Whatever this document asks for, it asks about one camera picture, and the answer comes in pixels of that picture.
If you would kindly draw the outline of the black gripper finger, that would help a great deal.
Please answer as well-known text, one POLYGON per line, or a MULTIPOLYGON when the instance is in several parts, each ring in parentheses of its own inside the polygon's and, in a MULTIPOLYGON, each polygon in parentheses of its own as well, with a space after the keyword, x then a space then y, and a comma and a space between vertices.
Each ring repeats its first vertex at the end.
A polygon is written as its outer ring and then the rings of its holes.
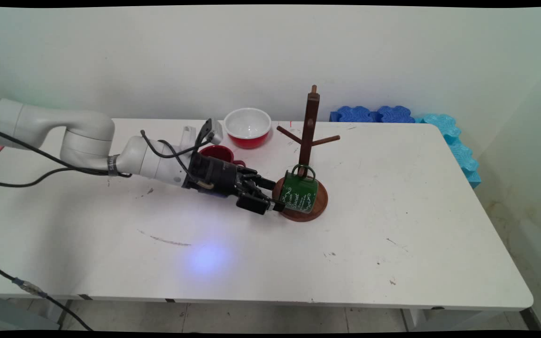
POLYGON ((262 177, 255 169, 242 167, 242 182, 245 184, 253 184, 265 190, 273 190, 276 182, 262 177))
POLYGON ((268 210, 283 212, 286 208, 284 202, 269 197, 258 187, 254 187, 253 190, 240 191, 236 206, 260 215, 264 215, 268 210))

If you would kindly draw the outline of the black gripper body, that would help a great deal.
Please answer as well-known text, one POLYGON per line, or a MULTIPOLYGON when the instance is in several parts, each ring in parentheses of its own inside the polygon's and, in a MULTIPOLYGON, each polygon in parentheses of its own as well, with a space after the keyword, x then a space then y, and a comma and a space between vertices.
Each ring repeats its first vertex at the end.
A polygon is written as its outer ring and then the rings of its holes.
POLYGON ((252 173, 253 171, 247 167, 195 153, 191 156, 189 167, 187 167, 183 188, 223 198, 239 195, 236 186, 240 178, 242 175, 252 173))

